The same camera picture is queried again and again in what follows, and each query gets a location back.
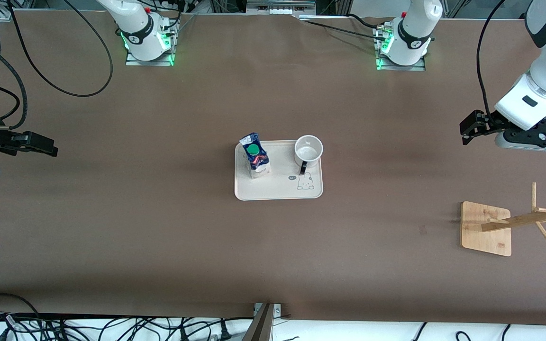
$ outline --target tray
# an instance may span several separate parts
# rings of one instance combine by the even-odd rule
[[[252,179],[247,156],[241,144],[236,146],[235,194],[240,200],[315,199],[323,193],[321,159],[316,166],[299,175],[294,161],[296,140],[260,141],[271,162],[271,173]]]

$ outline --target wooden mug tree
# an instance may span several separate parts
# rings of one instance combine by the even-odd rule
[[[464,201],[461,205],[461,245],[464,248],[511,255],[511,229],[536,224],[546,239],[546,208],[537,207],[537,183],[532,183],[532,211],[511,216],[509,210]]]

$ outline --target white mug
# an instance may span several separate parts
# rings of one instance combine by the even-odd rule
[[[305,174],[307,168],[316,166],[323,153],[323,144],[312,135],[301,136],[294,143],[294,160],[300,165],[300,175]]]

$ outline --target table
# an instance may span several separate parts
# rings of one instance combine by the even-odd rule
[[[112,18],[87,17],[115,60],[113,82],[89,99],[48,87],[0,25],[28,91],[22,129],[60,149],[0,155],[1,291],[51,313],[233,316],[271,300],[295,319],[546,323],[535,226],[514,231],[511,257],[459,245],[461,201],[528,212],[537,181],[546,206],[546,153],[499,149],[491,136],[461,145],[460,121],[483,107],[481,21],[441,21],[419,73],[377,71],[367,38],[286,16],[199,16],[174,67],[126,67]],[[104,50],[76,14],[18,18],[56,84],[104,82]],[[537,49],[521,21],[489,29],[493,105]],[[2,65],[0,85],[17,89]],[[0,94],[0,113],[12,104]],[[252,131],[318,136],[323,196],[236,199],[233,150]]]

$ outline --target green cap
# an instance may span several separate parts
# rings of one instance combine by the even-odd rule
[[[258,148],[258,145],[256,144],[250,144],[247,147],[247,152],[250,153],[250,155],[258,155],[260,153],[260,148]]]

